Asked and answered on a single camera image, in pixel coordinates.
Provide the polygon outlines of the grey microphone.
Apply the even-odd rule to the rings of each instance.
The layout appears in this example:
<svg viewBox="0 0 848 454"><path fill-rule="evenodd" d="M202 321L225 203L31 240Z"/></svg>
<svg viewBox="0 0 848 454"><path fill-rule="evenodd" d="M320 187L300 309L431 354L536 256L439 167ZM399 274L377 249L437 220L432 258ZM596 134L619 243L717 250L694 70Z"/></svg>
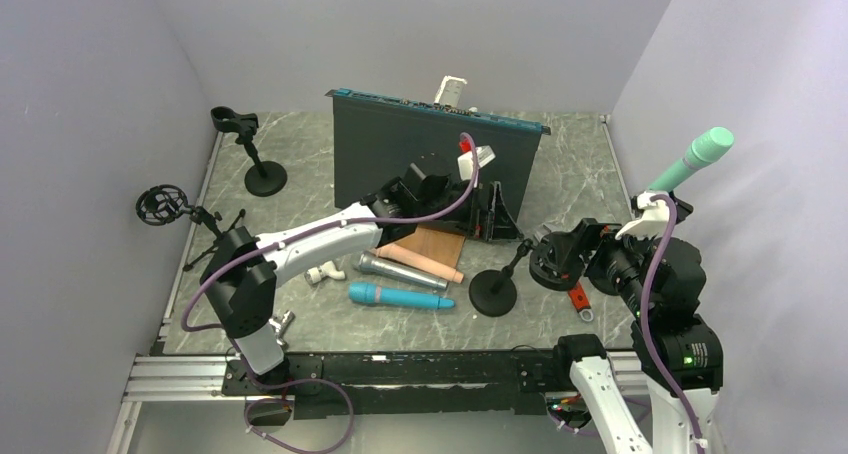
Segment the grey microphone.
<svg viewBox="0 0 848 454"><path fill-rule="evenodd" d="M379 274L398 281L404 281L437 291L446 291L448 289L448 281L445 279L394 261L377 257L367 251L362 252L358 259L354 261L354 267L363 273Z"/></svg>

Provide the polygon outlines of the black round-base clip stand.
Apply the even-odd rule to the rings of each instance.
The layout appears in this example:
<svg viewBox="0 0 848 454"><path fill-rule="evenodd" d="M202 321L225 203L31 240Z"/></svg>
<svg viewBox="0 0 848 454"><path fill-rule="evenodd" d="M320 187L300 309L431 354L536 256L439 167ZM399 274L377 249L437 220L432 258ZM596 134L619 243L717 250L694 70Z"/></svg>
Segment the black round-base clip stand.
<svg viewBox="0 0 848 454"><path fill-rule="evenodd" d="M244 176L246 190L257 197L269 197L280 192L288 181L286 169L279 163L261 160L254 137L258 133L259 118L255 113L240 114L226 106L210 111L215 129L223 134L235 134L235 143L244 148L252 161Z"/></svg>

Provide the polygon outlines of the blue microphone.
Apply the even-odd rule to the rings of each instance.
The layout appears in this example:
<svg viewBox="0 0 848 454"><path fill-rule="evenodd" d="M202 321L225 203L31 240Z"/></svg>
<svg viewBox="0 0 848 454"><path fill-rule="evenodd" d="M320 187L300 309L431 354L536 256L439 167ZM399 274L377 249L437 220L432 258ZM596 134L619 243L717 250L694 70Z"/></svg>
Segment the blue microphone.
<svg viewBox="0 0 848 454"><path fill-rule="evenodd" d="M373 283L355 282L348 288L351 301L369 305L391 305L430 310L444 310L455 307L452 299L435 294L386 288Z"/></svg>

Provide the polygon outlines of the black tripod shock-mount stand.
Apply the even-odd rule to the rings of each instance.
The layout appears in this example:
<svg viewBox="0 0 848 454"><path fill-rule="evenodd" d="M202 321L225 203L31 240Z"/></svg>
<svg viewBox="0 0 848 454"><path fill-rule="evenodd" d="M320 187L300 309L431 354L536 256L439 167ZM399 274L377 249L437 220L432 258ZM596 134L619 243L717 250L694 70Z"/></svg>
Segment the black tripod shock-mount stand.
<svg viewBox="0 0 848 454"><path fill-rule="evenodd" d="M214 236L210 246L195 259L186 261L182 270L189 272L205 257L214 254L224 235L234 230L246 217L247 211L240 209L227 229L220 229L218 222L223 219L219 212L211 213L201 205L192 205L187 194L171 184L153 186L140 194L135 203L135 213L145 224L163 226L171 224L181 217L187 217L192 223L203 226Z"/></svg>

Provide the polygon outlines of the pink microphone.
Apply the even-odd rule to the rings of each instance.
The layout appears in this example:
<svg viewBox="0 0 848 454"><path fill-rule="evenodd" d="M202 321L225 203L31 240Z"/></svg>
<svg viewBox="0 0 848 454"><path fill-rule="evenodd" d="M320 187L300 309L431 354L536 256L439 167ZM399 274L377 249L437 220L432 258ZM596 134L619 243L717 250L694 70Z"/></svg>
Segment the pink microphone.
<svg viewBox="0 0 848 454"><path fill-rule="evenodd" d="M452 283L462 283L465 279L465 275L457 269L402 246L389 244L378 248L377 253L380 257L398 261Z"/></svg>

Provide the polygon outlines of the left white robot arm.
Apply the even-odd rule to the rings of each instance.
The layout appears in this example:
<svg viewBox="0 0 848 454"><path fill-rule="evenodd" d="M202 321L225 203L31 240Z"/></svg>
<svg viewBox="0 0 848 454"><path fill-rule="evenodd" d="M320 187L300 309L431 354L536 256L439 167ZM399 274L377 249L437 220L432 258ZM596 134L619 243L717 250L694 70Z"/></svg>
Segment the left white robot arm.
<svg viewBox="0 0 848 454"><path fill-rule="evenodd" d="M287 380L288 361L270 320L275 292L293 277L327 261L379 248L434 222L471 239L522 238L498 181L480 181L469 155L460 179L406 173L334 215L288 230L253 235L240 227L226 234L203 272L197 298L204 297L248 368L248 381L264 394Z"/></svg>

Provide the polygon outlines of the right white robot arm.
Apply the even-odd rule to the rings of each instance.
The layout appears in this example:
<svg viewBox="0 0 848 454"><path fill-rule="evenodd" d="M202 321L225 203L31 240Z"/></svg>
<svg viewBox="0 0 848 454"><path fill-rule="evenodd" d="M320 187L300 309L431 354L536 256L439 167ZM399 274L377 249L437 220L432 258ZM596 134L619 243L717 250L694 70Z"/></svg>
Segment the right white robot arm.
<svg viewBox="0 0 848 454"><path fill-rule="evenodd" d="M586 278L620 297L634 316L633 349L646 376L653 434L647 439L630 412L610 353L591 334L561 337L552 349L551 375L575 389L609 453L706 453L723 385L721 342L698 314L706 284L701 255L691 244L662 234L645 240L617 224L581 220L570 232L542 236L530 274L555 291Z"/></svg>

